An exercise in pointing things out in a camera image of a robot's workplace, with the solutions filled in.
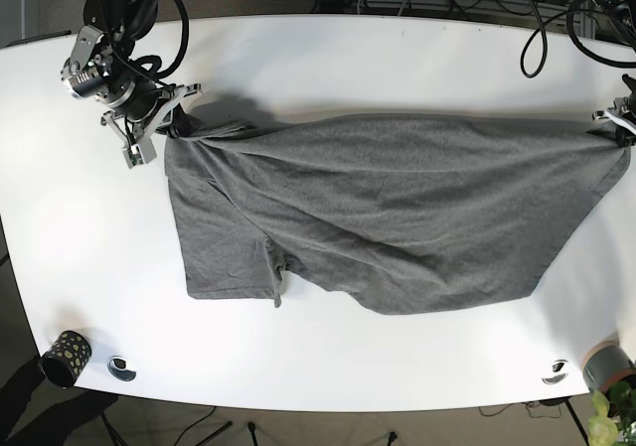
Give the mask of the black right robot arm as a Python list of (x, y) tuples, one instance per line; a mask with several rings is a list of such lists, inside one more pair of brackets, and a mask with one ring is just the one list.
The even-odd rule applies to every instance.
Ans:
[(163, 68), (156, 55), (131, 58), (135, 43), (157, 20), (159, 1), (86, 0), (83, 27), (61, 70), (61, 81), (73, 97), (93, 98), (107, 108), (100, 124), (111, 127), (126, 148), (155, 132), (182, 138), (195, 131), (195, 119), (186, 114), (181, 100), (200, 87), (164, 81), (179, 68), (188, 49), (190, 25), (183, 0), (172, 0), (181, 20), (174, 61)]

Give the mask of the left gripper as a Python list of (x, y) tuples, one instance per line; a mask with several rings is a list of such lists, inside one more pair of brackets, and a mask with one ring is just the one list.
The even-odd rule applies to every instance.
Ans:
[(630, 96), (617, 97), (611, 107), (596, 110), (592, 120), (596, 123), (611, 121), (614, 123), (615, 142), (619, 147), (633, 147), (636, 144), (635, 101)]

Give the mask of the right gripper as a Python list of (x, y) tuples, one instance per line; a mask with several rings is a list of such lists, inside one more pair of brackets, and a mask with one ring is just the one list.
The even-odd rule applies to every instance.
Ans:
[(182, 101), (200, 94), (201, 89), (199, 83), (137, 86), (125, 103), (105, 112), (100, 124), (111, 128), (124, 146), (149, 139), (155, 132), (168, 138), (189, 137), (196, 131), (196, 123), (185, 112)]

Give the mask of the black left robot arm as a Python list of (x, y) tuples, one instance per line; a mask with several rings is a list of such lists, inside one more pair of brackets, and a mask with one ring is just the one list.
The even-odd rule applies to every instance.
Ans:
[[(635, 50), (635, 0), (591, 0), (609, 20), (617, 38)], [(615, 126), (615, 140), (619, 146), (635, 145), (635, 78), (628, 74), (621, 77), (630, 94), (616, 98), (613, 105), (598, 118), (611, 121)]]

